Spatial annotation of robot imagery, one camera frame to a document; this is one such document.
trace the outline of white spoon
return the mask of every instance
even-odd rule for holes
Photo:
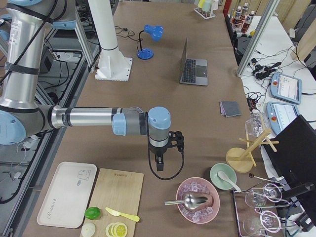
[[[224,171],[219,170],[217,172],[217,176],[220,177],[222,180],[230,183],[236,189],[237,192],[241,192],[240,187],[238,187],[237,184],[235,184],[232,180],[230,180]]]

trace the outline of white tray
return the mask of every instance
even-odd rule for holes
[[[93,164],[60,163],[39,210],[38,224],[78,228],[83,222],[96,171]]]

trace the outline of laptop keyboard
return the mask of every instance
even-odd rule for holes
[[[196,61],[194,59],[187,59],[182,74],[182,81],[190,83],[196,82]]]

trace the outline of wine glass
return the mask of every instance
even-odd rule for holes
[[[245,196],[246,204],[252,208],[265,206],[267,199],[271,202],[281,201],[281,189],[275,184],[267,183],[263,188],[251,189]]]
[[[262,226],[271,233],[276,233],[281,229],[281,221],[278,216],[271,211],[263,211],[260,214]]]
[[[271,202],[278,202],[282,199],[281,189],[275,185],[268,183],[263,187],[263,193],[267,199]]]
[[[265,231],[278,232],[281,229],[281,222],[273,212],[263,211],[260,216],[251,216],[245,219],[242,227],[252,237],[269,236]]]
[[[267,203],[267,198],[264,193],[251,189],[245,196],[245,202],[248,206],[256,208],[264,206]]]

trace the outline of yellow knife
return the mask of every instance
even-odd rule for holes
[[[139,222],[139,216],[136,216],[136,215],[131,215],[131,214],[126,214],[126,213],[123,213],[123,212],[119,212],[119,211],[115,211],[113,209],[110,209],[109,207],[106,207],[105,208],[107,212],[109,212],[111,215],[114,215],[114,216],[123,216],[123,217],[126,217],[127,219],[130,219],[132,221],[135,221],[135,222]]]

